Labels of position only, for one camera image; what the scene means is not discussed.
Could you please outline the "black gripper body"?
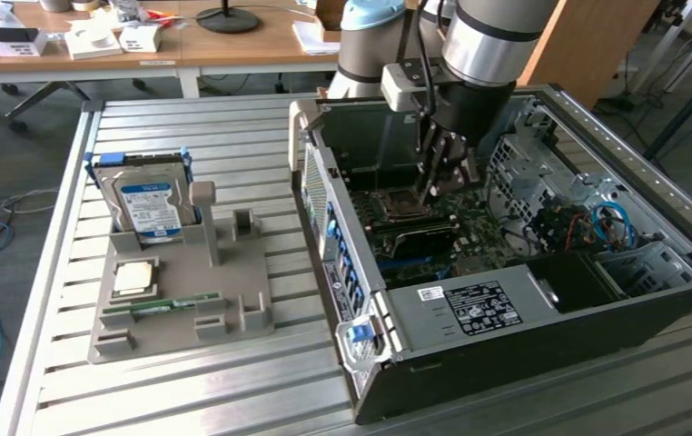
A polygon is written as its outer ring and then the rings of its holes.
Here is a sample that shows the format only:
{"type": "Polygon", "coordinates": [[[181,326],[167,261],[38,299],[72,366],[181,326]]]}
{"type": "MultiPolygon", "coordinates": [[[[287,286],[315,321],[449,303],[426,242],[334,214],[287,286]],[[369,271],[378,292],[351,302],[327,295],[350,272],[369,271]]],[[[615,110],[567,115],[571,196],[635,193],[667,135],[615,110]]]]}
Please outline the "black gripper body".
{"type": "Polygon", "coordinates": [[[435,91],[431,120],[467,141],[479,141],[498,120],[514,87],[515,82],[501,86],[465,82],[441,84],[435,91]]]}

